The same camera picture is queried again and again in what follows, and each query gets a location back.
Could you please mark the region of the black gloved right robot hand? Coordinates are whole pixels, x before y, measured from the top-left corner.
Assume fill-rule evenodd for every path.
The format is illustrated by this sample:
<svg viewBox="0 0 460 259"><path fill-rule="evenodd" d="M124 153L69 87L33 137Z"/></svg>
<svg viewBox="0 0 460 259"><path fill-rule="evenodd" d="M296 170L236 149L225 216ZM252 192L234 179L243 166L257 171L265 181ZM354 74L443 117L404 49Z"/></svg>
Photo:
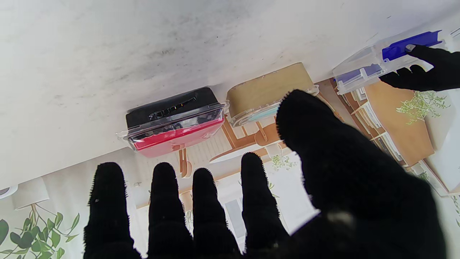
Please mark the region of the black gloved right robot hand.
<svg viewBox="0 0 460 259"><path fill-rule="evenodd" d="M320 213L290 235L262 160L240 163L246 250L241 253L208 169L194 172L193 234L171 164L155 166L148 214L149 259L446 259L431 186L408 174L317 97L301 90L278 108L277 131L301 160L303 184Z"/></svg>

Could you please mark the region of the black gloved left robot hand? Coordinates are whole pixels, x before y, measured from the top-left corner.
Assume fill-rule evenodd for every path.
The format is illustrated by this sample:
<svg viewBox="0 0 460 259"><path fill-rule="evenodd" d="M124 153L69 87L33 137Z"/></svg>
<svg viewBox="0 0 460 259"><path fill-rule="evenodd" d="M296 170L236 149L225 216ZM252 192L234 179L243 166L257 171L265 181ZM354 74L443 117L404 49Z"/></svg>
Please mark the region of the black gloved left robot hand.
<svg viewBox="0 0 460 259"><path fill-rule="evenodd" d="M460 53L444 49L432 49L427 46L409 44L405 52L411 57L428 62L433 66L425 71L421 66L414 64L410 68L401 68L396 72L382 75L379 79L403 90L444 91L455 90L460 87Z"/></svg>

